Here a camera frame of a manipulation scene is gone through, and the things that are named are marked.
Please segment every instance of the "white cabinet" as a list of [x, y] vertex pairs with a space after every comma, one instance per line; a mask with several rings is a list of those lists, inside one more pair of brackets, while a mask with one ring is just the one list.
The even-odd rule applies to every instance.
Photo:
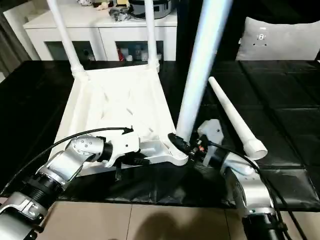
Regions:
[[[132, 52], [134, 45], [147, 48], [146, 21], [130, 19], [115, 22], [108, 10], [92, 6], [61, 5], [60, 12], [80, 60], [119, 61], [117, 48]], [[158, 53], [165, 61], [176, 60], [177, 13], [156, 19], [155, 39]], [[61, 37], [50, 11], [23, 25], [41, 60], [66, 60]]]
[[[108, 61], [119, 61], [117, 48], [125, 46], [126, 42], [139, 42], [144, 44], [147, 49], [148, 34], [145, 27], [105, 27], [99, 28], [99, 31]], [[162, 54], [164, 61], [175, 61], [177, 28], [160, 26], [155, 27], [154, 31], [157, 52]]]
[[[67, 31], [81, 60], [93, 60], [93, 57], [96, 61], [107, 60], [98, 28], [74, 27], [67, 28]], [[68, 59], [57, 28], [33, 28], [26, 29], [26, 32], [41, 60]]]

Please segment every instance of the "curtain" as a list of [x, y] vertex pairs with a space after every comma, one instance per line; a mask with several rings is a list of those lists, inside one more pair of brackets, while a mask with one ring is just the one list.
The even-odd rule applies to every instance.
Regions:
[[0, 72], [7, 77], [26, 60], [31, 59], [0, 8]]

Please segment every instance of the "white tube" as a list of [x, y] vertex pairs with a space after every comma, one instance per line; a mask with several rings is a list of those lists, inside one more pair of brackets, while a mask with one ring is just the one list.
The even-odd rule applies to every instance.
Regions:
[[157, 58], [157, 44], [155, 34], [155, 14], [153, 0], [144, 0], [146, 29], [148, 32], [148, 65], [160, 70], [159, 60]]
[[255, 137], [243, 118], [240, 116], [234, 105], [231, 103], [225, 92], [222, 90], [216, 79], [209, 77], [209, 83], [219, 99], [225, 113], [232, 123], [236, 133], [243, 143], [243, 149], [247, 156], [252, 160], [258, 160], [265, 157], [268, 153], [264, 144]]
[[204, 0], [176, 133], [190, 140], [232, 0]]
[[47, 0], [47, 2], [48, 2], [50, 10], [52, 12], [56, 27], [57, 27], [58, 31], [60, 32], [62, 44], [63, 44], [64, 50], [66, 52], [66, 55], [69, 59], [72, 73], [76, 74], [77, 72], [85, 72], [84, 67], [80, 64], [75, 47], [74, 47], [74, 45], [68, 35], [65, 23], [63, 21], [63, 18], [61, 16], [60, 11], [59, 11], [57, 0]]

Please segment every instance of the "rice cooker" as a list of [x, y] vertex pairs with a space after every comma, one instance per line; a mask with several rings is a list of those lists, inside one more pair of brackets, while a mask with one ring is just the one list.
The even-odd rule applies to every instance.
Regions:
[[[130, 14], [139, 19], [146, 18], [145, 1], [129, 0]], [[161, 19], [171, 13], [176, 7], [176, 0], [153, 0], [154, 18]]]

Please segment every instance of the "white wall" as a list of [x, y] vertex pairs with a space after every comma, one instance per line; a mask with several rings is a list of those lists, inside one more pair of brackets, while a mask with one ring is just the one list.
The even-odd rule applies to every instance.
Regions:
[[31, 40], [28, 37], [23, 25], [28, 22], [27, 16], [36, 12], [35, 5], [32, 1], [15, 6], [3, 13], [16, 37], [29, 54], [32, 60], [40, 60]]

